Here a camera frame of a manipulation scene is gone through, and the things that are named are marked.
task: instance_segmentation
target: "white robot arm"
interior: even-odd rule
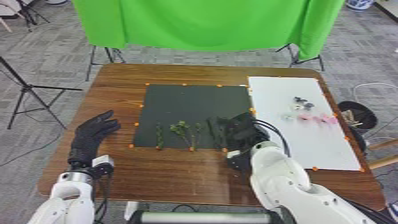
[[[305,224],[374,224],[342,197],[312,184],[306,170],[273,142],[253,147],[251,185],[267,209],[285,207]]]
[[[42,205],[29,224],[93,224],[95,222],[95,203],[93,203],[93,180],[115,171],[115,161],[109,156],[97,156],[100,143],[93,140],[86,144],[86,138],[91,136],[93,127],[99,125],[107,133],[118,129],[118,122],[106,121],[113,113],[107,112],[86,122],[79,129],[75,145],[93,147],[93,151],[72,150],[70,164],[72,168],[59,176],[54,185],[51,199]],[[269,134],[255,126],[258,120],[244,114],[234,119],[226,126],[228,148],[235,149],[228,153],[228,162],[234,168],[246,167],[251,170],[251,185],[257,197],[267,212],[251,214],[232,213],[154,213],[138,210],[138,206],[129,206],[127,220],[129,224],[141,223],[299,223],[299,224],[379,224],[395,223],[390,220],[376,222],[360,206],[317,184],[312,184],[306,170],[287,154],[280,146],[269,141]],[[273,212],[283,208],[287,214]]]

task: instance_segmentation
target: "backdrop stand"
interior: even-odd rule
[[[118,56],[120,59],[122,59],[122,63],[125,64],[127,61],[125,61],[125,58],[122,56],[122,50],[113,48],[113,54],[111,54],[111,50],[106,47],[106,52],[107,52],[107,56],[109,56],[109,62],[116,63],[116,56]],[[91,63],[90,63],[90,69],[88,69],[88,74],[86,74],[86,82],[90,82],[90,80],[91,80],[91,69],[93,69],[93,66],[95,65],[104,65],[104,64],[95,62],[95,57],[97,57],[97,45],[93,46],[93,50],[91,50]]]
[[[29,10],[35,12],[36,17],[42,17],[42,19],[49,23],[51,23],[51,21],[49,21],[47,17],[40,14],[40,12],[33,9],[33,7],[29,6],[29,4],[22,0],[17,0],[17,1],[19,1],[19,4],[20,4],[20,7],[22,7],[22,14],[24,14],[26,21],[27,21],[29,32],[33,32],[33,30],[31,30],[31,24],[33,25],[38,25],[38,21],[35,19],[35,16],[33,16]]]
[[[292,44],[287,44],[283,46],[283,48],[280,48],[278,51],[276,51],[276,52],[282,52],[285,48],[289,48],[289,50],[290,50],[290,57],[292,57],[290,68],[294,67],[294,65],[299,65],[299,64],[306,63],[308,61],[319,60],[321,61],[321,69],[322,69],[322,71],[326,71],[326,65],[324,65],[322,56],[319,55],[315,58],[301,61],[301,59],[299,59],[299,53],[298,53],[298,55],[294,55],[294,50],[292,50],[292,46],[290,45]]]
[[[67,90],[70,90],[70,91],[84,91],[84,90],[83,90],[83,89],[75,89],[75,88],[63,88],[63,87],[54,87],[54,86],[36,86],[36,85],[31,85],[31,84],[26,82],[22,76],[19,75],[19,73],[17,73],[17,71],[15,71],[15,69],[13,69],[11,65],[10,65],[10,63],[8,63],[8,61],[4,60],[4,57],[0,57],[0,63],[3,63],[3,65],[4,65],[4,67],[8,68],[8,70],[10,70],[10,72],[11,72],[13,76],[15,76],[15,78],[17,78],[17,80],[19,80],[19,84],[20,84],[20,86],[22,86],[22,90],[20,90],[22,93],[20,93],[20,97],[19,97],[17,108],[15,108],[15,112],[13,112],[13,116],[11,116],[11,121],[10,121],[8,129],[11,129],[11,127],[13,127],[13,123],[15,123],[17,115],[19,115],[19,114],[24,114],[24,113],[29,113],[29,112],[33,112],[33,111],[40,111],[40,110],[47,110],[47,111],[49,111],[49,113],[51,113],[51,115],[52,115],[56,121],[59,122],[63,128],[67,129],[67,125],[63,124],[63,122],[61,122],[61,120],[59,120],[59,117],[58,117],[58,115],[54,114],[54,111],[52,111],[51,107],[52,107],[52,105],[54,105],[54,103],[56,103],[56,101],[58,101],[58,99],[59,99],[63,93],[67,92]],[[58,94],[58,96],[56,96],[56,98],[54,98],[54,100],[52,100],[52,102],[51,102],[49,104],[45,103],[45,101],[43,101],[43,99],[42,99],[38,93],[35,92],[35,89],[56,89],[56,90],[61,90],[61,93]],[[27,93],[33,95],[33,97],[35,97],[35,99],[38,100],[38,102],[40,102],[40,104],[42,104],[43,107],[42,107],[42,108],[36,108],[36,109],[33,109],[33,110],[20,111],[22,102],[24,102],[24,97],[26,97],[26,94],[27,94]]]

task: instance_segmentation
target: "white paper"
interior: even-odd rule
[[[290,144],[292,157],[306,169],[317,167],[331,170],[360,170],[362,164],[340,124],[303,121],[298,115],[333,116],[331,105],[324,96],[319,81],[314,78],[250,77],[251,97],[257,118],[280,129]],[[296,111],[294,98],[305,98],[314,104],[312,112]],[[289,121],[283,115],[294,113]],[[280,136],[271,133],[271,140],[283,147]]]

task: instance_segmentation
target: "small object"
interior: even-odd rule
[[[299,119],[305,120],[305,121],[310,121],[312,118],[314,118],[314,117],[312,117],[312,115],[308,115],[308,114],[301,114],[301,115],[299,115]]]
[[[292,105],[292,110],[303,110],[303,109],[305,109],[305,106],[301,104]]]
[[[296,102],[301,103],[301,104],[305,104],[308,102],[308,100],[303,99],[301,97],[296,97]]]
[[[292,113],[283,114],[283,120],[294,121],[296,115]]]
[[[330,116],[326,115],[326,114],[322,114],[321,115],[321,121],[324,122],[324,123],[330,123]]]
[[[305,109],[306,109],[306,110],[312,110],[314,107],[315,107],[315,104],[314,104],[314,103],[306,103],[306,104],[305,104]]]
[[[314,120],[321,123],[322,122],[322,119],[321,119],[321,117],[314,117]]]
[[[331,117],[331,118],[330,118],[330,124],[338,124],[338,123],[340,123],[338,118],[337,118],[337,117]]]

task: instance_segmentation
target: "green screen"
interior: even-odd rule
[[[75,0],[90,43],[241,51],[296,43],[319,56],[346,0]]]

